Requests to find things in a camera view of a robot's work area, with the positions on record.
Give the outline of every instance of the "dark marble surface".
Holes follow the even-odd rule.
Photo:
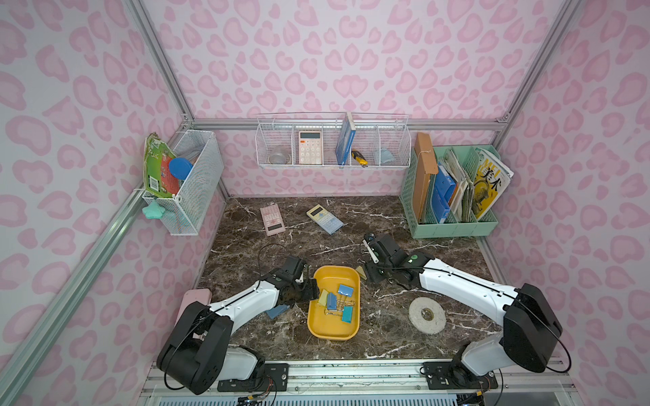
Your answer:
[[[267,237],[259,209],[277,203],[287,230]],[[321,204],[345,225],[328,235],[306,212]],[[257,281],[257,254],[261,247],[277,242],[261,254],[261,273],[280,266],[286,254],[309,264],[309,276],[323,265],[356,268],[361,263],[363,235],[389,233],[407,252],[425,250],[463,271],[490,279],[488,266],[474,238],[414,240],[396,196],[300,197],[230,199],[219,226],[199,287],[209,288],[213,301],[226,299]],[[418,331],[409,321],[413,299],[428,296],[446,312],[447,325],[436,335]],[[480,340],[500,327],[473,309],[446,296],[405,291],[383,282],[361,281],[361,327],[348,341],[329,341],[313,336],[307,328],[308,303],[301,303],[275,320],[260,314],[241,327],[231,344],[248,346],[268,359],[364,359],[452,357],[465,340]]]

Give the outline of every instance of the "teal star toy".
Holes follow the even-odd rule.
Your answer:
[[[150,205],[142,209],[142,213],[146,218],[163,218],[164,208],[162,208],[156,200],[152,201]]]

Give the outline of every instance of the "magazine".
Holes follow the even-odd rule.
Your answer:
[[[467,206],[467,196],[471,192],[468,186],[471,183],[471,180],[451,148],[445,152],[442,163],[449,175],[451,175],[456,182],[456,189],[449,200],[449,207],[451,212],[454,214],[454,217],[459,222],[463,222],[464,218],[468,217],[467,214],[469,212],[465,209],[464,213],[466,215],[463,215],[463,200],[465,201],[465,206]]]
[[[474,181],[472,211],[476,219],[480,220],[508,187],[514,172],[490,151],[477,148],[476,153],[478,169]]]

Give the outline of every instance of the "wire basket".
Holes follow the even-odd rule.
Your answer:
[[[308,118],[302,113],[260,114],[255,134],[257,164],[262,167],[285,168],[334,167],[355,168],[360,164],[349,157],[345,165],[339,165],[336,158],[336,144],[345,114],[312,113]],[[368,168],[404,169],[411,159],[411,135],[408,131],[408,116],[403,114],[352,113],[357,130],[352,141],[356,149],[368,161]],[[298,133],[300,131],[322,132],[322,164],[300,164],[298,158]],[[284,156],[285,164],[272,164],[273,154]]]
[[[195,150],[201,153],[178,194],[161,198],[145,192],[143,196],[148,205],[156,200],[165,209],[161,221],[172,235],[198,235],[224,171],[219,145],[212,131],[187,130],[173,148],[177,157]]]

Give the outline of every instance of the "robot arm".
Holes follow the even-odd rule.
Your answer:
[[[407,255],[389,235],[367,235],[364,245],[372,257],[364,265],[369,281],[388,279],[444,294],[503,327],[503,332],[459,350],[449,366],[455,380],[469,382],[514,364],[532,372],[544,371],[562,326],[538,288],[486,281],[420,251]]]
[[[216,380],[257,377],[264,358],[250,349],[228,348],[230,336],[275,306],[317,299],[316,280],[302,281],[305,267],[302,259],[287,257],[281,268],[231,298],[208,306],[191,303],[158,354],[158,368],[195,394],[205,392]],[[203,334],[204,340],[193,337]]]

